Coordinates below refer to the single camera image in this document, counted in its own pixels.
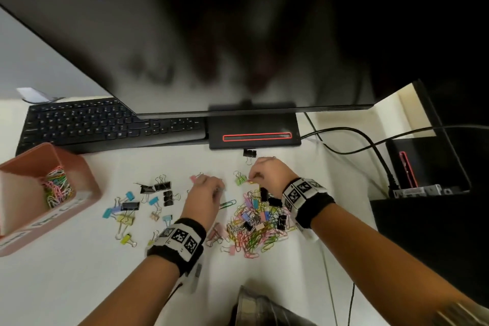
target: forearm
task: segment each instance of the forearm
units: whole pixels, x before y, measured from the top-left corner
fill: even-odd
[[[150,255],[80,326],[153,326],[179,278],[177,266]]]
[[[392,325],[429,325],[437,310],[471,302],[395,243],[340,206],[330,204],[311,222],[375,309]]]

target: black keyboard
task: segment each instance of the black keyboard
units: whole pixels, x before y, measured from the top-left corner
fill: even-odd
[[[141,120],[115,98],[29,107],[15,155],[43,142],[74,153],[204,139],[204,118]]]

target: person's left arm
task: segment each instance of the person's left arm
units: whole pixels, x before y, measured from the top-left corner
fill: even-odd
[[[209,231],[219,211],[223,189],[220,179],[199,176],[181,218],[190,218]],[[79,326],[153,326],[179,277],[176,264],[149,255]]]

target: desk surface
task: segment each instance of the desk surface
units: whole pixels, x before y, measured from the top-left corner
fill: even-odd
[[[0,162],[14,157],[27,108],[19,100],[0,101],[0,127],[4,134]],[[318,113],[312,119],[317,128],[357,127],[376,141],[391,135],[384,130],[385,122],[377,112],[378,108]],[[297,116],[301,134],[309,132],[304,116]],[[364,144],[343,132],[330,134],[327,140],[342,150]],[[375,226],[369,198],[381,198],[373,186],[385,189],[386,181],[369,152],[346,159],[309,141],[303,141],[300,147],[258,150],[258,156],[270,155],[282,159],[299,175],[322,183],[338,204]],[[76,325],[140,263],[153,230],[162,231],[164,222],[150,220],[151,207],[142,205],[134,225],[127,230],[138,242],[136,248],[131,248],[115,240],[118,224],[101,217],[107,207],[113,206],[116,196],[137,192],[134,182],[150,184],[156,176],[167,175],[174,193],[182,195],[181,201],[163,208],[163,214],[175,218],[192,186],[190,175],[204,172],[223,178],[224,198],[238,203],[244,192],[253,189],[253,185],[234,184],[233,172],[248,174],[250,168],[239,150],[210,151],[204,144],[162,146],[100,152],[85,155],[85,159],[104,193],[102,199],[18,252],[0,258],[0,314],[5,324]],[[234,211],[235,207],[221,210],[217,221],[225,223]],[[207,248],[196,292],[177,292],[156,324],[227,324],[241,284],[319,325],[347,322],[351,280],[322,243],[308,242],[294,231],[288,240],[254,260],[239,254],[229,256],[220,252],[219,246]],[[194,302],[190,312],[186,307],[189,296]],[[360,292],[352,309],[352,325],[355,320],[385,324]]]

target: monitor screen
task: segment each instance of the monitor screen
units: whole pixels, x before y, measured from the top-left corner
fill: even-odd
[[[0,0],[137,114],[368,108],[460,0]],[[457,18],[451,12],[445,19]]]

